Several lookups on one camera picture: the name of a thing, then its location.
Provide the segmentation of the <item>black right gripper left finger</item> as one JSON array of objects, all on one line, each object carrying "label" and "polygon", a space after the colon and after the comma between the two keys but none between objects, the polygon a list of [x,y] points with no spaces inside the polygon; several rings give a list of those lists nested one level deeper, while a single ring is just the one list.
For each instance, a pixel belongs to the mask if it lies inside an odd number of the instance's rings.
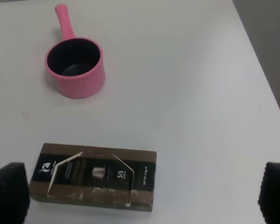
[{"label": "black right gripper left finger", "polygon": [[0,169],[0,224],[22,224],[30,206],[24,163],[11,162]]}]

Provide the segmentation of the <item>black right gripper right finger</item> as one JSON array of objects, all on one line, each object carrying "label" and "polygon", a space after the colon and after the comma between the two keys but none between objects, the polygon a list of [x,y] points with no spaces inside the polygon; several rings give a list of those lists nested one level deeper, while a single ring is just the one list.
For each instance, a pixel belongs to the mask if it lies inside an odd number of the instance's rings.
[{"label": "black right gripper right finger", "polygon": [[258,204],[267,224],[280,224],[280,163],[266,164]]}]

